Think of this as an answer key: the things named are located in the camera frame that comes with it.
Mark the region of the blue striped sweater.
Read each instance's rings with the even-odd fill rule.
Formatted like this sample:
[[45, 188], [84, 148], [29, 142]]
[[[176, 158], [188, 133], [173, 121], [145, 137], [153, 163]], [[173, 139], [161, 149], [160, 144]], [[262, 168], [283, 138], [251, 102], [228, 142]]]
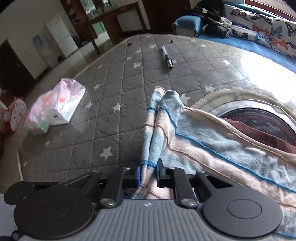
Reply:
[[295, 144], [205, 112], [206, 104], [229, 93], [215, 91], [189, 108], [176, 91], [154, 88], [144, 125], [141, 184], [132, 198], [172, 198], [172, 190], [157, 186], [158, 160], [189, 174], [204, 170], [276, 201], [283, 212], [276, 237], [295, 240]]

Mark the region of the round table heater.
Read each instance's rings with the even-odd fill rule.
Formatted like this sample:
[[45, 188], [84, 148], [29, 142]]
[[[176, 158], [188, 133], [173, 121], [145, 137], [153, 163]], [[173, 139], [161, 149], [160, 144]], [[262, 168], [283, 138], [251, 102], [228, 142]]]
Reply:
[[295, 153], [295, 100], [238, 87], [216, 90], [192, 108], [221, 118], [245, 135]]

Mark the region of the black white pen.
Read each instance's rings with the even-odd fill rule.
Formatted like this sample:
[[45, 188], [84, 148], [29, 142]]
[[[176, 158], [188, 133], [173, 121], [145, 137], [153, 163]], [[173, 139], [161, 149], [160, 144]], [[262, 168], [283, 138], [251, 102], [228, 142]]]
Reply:
[[174, 64], [173, 64], [173, 61], [172, 61], [171, 57], [167, 53], [167, 50], [165, 48], [165, 45], [162, 45], [161, 50], [162, 50], [163, 56], [165, 58], [166, 65], [168, 66], [169, 69], [173, 69], [174, 68]]

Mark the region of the blue sofa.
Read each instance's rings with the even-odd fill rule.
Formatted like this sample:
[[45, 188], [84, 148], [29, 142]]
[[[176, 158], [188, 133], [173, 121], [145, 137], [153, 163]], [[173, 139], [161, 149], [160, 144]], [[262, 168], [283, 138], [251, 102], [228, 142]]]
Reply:
[[[275, 15], [271, 15], [263, 10], [251, 8], [243, 4], [229, 3], [227, 1], [222, 1], [222, 3], [224, 5], [228, 4], [252, 13], [268, 16], [271, 19], [283, 19]], [[247, 50], [247, 51], [259, 54], [261, 56], [264, 56], [278, 63], [279, 65], [289, 69], [290, 71], [295, 72], [295, 59], [293, 59], [292, 57], [287, 56], [283, 53], [277, 52], [273, 50], [272, 47], [267, 48], [263, 45], [256, 44], [255, 42], [239, 39], [231, 35], [229, 38], [219, 38], [212, 35], [207, 35], [204, 32], [204, 25], [205, 24], [203, 19], [193, 14], [192, 10], [189, 11], [188, 15], [178, 18], [172, 24], [176, 35], [201, 38], [204, 40], [211, 40], [213, 42], [222, 43], [222, 44], [237, 47], [243, 50]]]

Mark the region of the white refrigerator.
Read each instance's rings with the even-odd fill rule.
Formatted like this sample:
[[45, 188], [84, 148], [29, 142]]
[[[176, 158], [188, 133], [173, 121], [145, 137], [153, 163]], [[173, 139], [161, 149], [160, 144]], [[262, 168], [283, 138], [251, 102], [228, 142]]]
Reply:
[[45, 30], [49, 40], [57, 48], [61, 57], [68, 58], [78, 50], [74, 39], [59, 15], [46, 23]]

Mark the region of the dark wooden cabinet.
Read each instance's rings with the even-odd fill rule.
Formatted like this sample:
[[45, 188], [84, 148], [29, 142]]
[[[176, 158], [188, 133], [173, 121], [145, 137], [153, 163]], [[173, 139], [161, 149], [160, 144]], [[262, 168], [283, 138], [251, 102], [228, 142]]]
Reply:
[[104, 31], [112, 44], [124, 38], [147, 32], [149, 22], [142, 1], [128, 1], [117, 6], [116, 1], [60, 1], [78, 38], [95, 45]]

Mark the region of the black bag on sofa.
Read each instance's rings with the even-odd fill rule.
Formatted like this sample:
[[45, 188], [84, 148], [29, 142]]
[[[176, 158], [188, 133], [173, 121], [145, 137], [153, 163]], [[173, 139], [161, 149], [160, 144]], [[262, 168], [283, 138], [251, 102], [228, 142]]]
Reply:
[[229, 38], [232, 22], [223, 16], [222, 1], [200, 1], [192, 9], [192, 13], [204, 21], [204, 32], [219, 38]]

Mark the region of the left butterfly pillow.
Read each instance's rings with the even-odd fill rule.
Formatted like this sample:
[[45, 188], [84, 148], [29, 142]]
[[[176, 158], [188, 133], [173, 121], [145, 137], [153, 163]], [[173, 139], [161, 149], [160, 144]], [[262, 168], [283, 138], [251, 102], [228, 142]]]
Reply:
[[232, 22], [230, 35], [271, 48], [269, 36], [272, 20], [268, 16], [224, 5], [223, 16]]

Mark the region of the butterfly pillow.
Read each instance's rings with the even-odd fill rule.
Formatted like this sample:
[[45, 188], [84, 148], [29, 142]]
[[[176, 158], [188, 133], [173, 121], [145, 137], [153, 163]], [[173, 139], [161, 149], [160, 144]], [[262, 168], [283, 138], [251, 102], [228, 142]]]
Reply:
[[268, 16], [224, 5], [223, 16], [232, 22], [230, 35], [271, 48], [269, 36], [272, 20]]
[[283, 19], [271, 19], [272, 28], [270, 42], [273, 50], [295, 59], [296, 56], [296, 24]]

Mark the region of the right butterfly pillow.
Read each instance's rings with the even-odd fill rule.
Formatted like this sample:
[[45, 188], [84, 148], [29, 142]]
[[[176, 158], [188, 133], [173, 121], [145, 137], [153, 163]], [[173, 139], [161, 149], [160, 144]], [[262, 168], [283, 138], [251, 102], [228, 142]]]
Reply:
[[283, 19], [271, 19], [272, 28], [270, 42], [273, 50], [295, 59], [296, 56], [296, 24]]

